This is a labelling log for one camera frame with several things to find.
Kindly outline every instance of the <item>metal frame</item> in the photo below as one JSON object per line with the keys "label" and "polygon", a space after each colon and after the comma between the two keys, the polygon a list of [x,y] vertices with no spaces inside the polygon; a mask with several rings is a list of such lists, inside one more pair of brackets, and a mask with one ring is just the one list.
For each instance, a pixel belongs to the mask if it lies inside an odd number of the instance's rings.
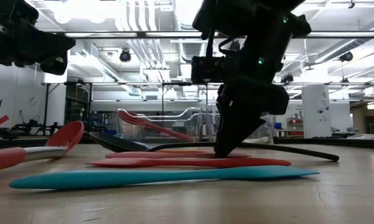
{"label": "metal frame", "polygon": [[[75,84],[66,84],[66,83],[42,83],[42,85],[75,85]],[[273,83],[274,85],[281,85],[281,86],[301,86],[301,85],[326,85],[326,86],[349,86],[349,85],[357,85],[357,86],[374,86],[374,82],[326,82],[326,83],[311,83],[311,82],[291,82],[291,83]],[[222,83],[191,83],[191,82],[170,82],[170,83],[143,83],[143,82],[86,82],[86,83],[77,83],[76,85],[93,85],[93,86],[113,86],[113,85],[141,85],[141,86],[149,86],[149,85],[178,85],[178,86],[186,86],[186,85],[222,85]]]}
{"label": "metal frame", "polygon": [[[74,39],[200,39],[199,31],[92,31],[92,32],[51,32]],[[215,39],[227,36],[216,32]],[[374,31],[312,31],[310,34],[293,39],[374,39]]]}
{"label": "metal frame", "polygon": [[60,85],[72,85],[72,86],[85,86],[89,85],[88,89],[88,109],[87,109],[87,131],[91,128],[91,103],[93,102],[93,84],[92,83],[42,83],[42,85],[46,86],[45,89],[45,105],[44,105],[44,120],[42,129],[45,130],[47,127],[47,114],[48,114],[48,107],[49,107],[49,95],[52,93],[58,86]]}

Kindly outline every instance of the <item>ceiling light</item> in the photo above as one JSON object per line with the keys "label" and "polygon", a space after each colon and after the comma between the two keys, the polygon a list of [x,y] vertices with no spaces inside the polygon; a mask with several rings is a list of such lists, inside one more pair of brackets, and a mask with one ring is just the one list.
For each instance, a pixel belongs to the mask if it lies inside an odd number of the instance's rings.
{"label": "ceiling light", "polygon": [[118,83],[93,83],[93,85],[110,86],[110,85],[119,85],[119,84]]}
{"label": "ceiling light", "polygon": [[208,40],[170,40],[172,44],[206,44]]}
{"label": "ceiling light", "polygon": [[154,83],[154,82],[129,82],[125,83],[127,85],[162,85],[162,83]]}
{"label": "ceiling light", "polygon": [[119,37],[122,39],[133,39],[137,37],[136,32],[67,32],[67,37],[79,38],[79,39],[100,39],[100,38],[114,38]]}
{"label": "ceiling light", "polygon": [[116,102],[117,100],[93,100],[93,102]]}
{"label": "ceiling light", "polygon": [[374,103],[367,105],[368,110],[374,110]]}
{"label": "ceiling light", "polygon": [[197,31],[179,31],[179,32],[147,32],[146,37],[171,37],[171,38],[183,38],[183,37],[193,37],[200,38],[201,32]]}
{"label": "ceiling light", "polygon": [[328,37],[328,38],[336,38],[336,37],[374,37],[374,32],[311,32],[307,34],[308,37]]}
{"label": "ceiling light", "polygon": [[181,24],[191,25],[202,5],[202,0],[175,0],[175,15]]}
{"label": "ceiling light", "polygon": [[72,18],[89,19],[99,24],[105,21],[108,10],[103,9],[100,0],[68,0],[65,3],[52,2],[47,5],[53,10],[58,23],[66,24]]}

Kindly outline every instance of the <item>camera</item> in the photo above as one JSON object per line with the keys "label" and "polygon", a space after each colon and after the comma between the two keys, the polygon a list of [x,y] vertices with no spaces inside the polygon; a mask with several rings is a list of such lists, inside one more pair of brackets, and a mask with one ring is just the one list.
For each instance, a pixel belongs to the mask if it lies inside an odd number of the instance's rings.
{"label": "camera", "polygon": [[121,62],[129,62],[131,60],[130,50],[122,49],[119,59]]}
{"label": "camera", "polygon": [[346,54],[343,54],[342,56],[340,56],[339,60],[341,62],[349,62],[349,61],[353,60],[353,53],[347,52]]}

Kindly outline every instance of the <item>black cable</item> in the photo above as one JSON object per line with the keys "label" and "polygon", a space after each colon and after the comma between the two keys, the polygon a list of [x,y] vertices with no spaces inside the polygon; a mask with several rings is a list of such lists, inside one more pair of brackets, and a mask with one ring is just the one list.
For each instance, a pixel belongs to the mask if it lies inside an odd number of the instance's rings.
{"label": "black cable", "polygon": [[214,0],[215,1],[215,4],[214,4],[214,16],[213,16],[213,24],[212,24],[212,27],[210,28],[210,32],[209,32],[209,40],[207,42],[207,47],[206,47],[206,58],[212,58],[213,57],[213,42],[214,42],[214,34],[216,33],[216,15],[217,15],[217,4],[218,4],[218,0]]}
{"label": "black cable", "polygon": [[[176,143],[176,144],[164,144],[161,146],[156,146],[149,149],[149,152],[158,151],[161,149],[174,149],[180,147],[214,147],[216,142],[192,142],[192,143]],[[267,145],[267,144],[255,144],[255,143],[241,143],[238,147],[241,148],[257,148],[257,149],[269,149],[274,151],[281,151],[281,152],[290,152],[296,154],[302,154],[306,156],[314,156],[323,159],[328,159],[331,161],[337,162],[339,160],[339,156],[328,154],[324,152],[317,152],[307,149],[298,149],[294,147],[287,147],[287,146],[275,146],[275,145]]]}
{"label": "black cable", "polygon": [[224,40],[223,42],[221,42],[219,45],[218,45],[218,51],[223,53],[223,54],[226,54],[226,52],[228,52],[228,50],[225,50],[225,49],[222,49],[222,47],[226,44],[228,44],[229,42],[233,41],[235,38],[234,37],[229,37],[227,38],[227,40]]}

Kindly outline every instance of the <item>red spatula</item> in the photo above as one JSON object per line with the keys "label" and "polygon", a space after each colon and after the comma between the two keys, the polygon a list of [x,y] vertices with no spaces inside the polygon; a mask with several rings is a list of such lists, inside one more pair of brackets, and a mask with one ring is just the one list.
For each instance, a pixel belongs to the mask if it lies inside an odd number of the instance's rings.
{"label": "red spatula", "polygon": [[145,158],[111,158],[87,164],[103,167],[151,167],[151,166],[204,166],[204,167],[244,167],[244,166],[290,166],[289,161],[266,158],[234,159],[145,159]]}
{"label": "red spatula", "polygon": [[[171,153],[171,152],[119,152],[107,154],[107,158],[146,158],[146,159],[166,159],[166,158],[206,158],[214,159],[215,154],[211,152],[200,153]],[[231,152],[227,157],[241,158],[250,157],[249,155]]]}
{"label": "red spatula", "polygon": [[163,128],[162,126],[153,124],[153,123],[151,123],[151,122],[149,122],[149,121],[147,121],[147,120],[145,120],[143,118],[135,118],[135,117],[133,117],[133,116],[137,116],[136,113],[125,112],[125,111],[119,110],[118,111],[118,116],[123,121],[125,121],[125,122],[127,122],[129,124],[135,124],[135,125],[145,126],[145,127],[151,128],[153,130],[156,130],[156,131],[168,134],[170,136],[173,136],[173,137],[176,137],[176,138],[179,138],[179,139],[184,139],[184,140],[187,140],[187,141],[190,141],[190,142],[194,141],[194,139],[192,137],[190,137],[190,136],[188,136],[186,134],[178,133],[177,131],[172,131],[172,130],[169,130],[167,128]]}
{"label": "red spatula", "polygon": [[37,159],[61,158],[79,143],[83,136],[84,125],[81,121],[69,123],[60,128],[47,141],[45,146],[0,149],[0,170]]}
{"label": "red spatula", "polygon": [[9,120],[9,117],[7,115],[5,115],[2,118],[0,118],[0,124],[3,124],[3,123],[5,123],[8,120]]}

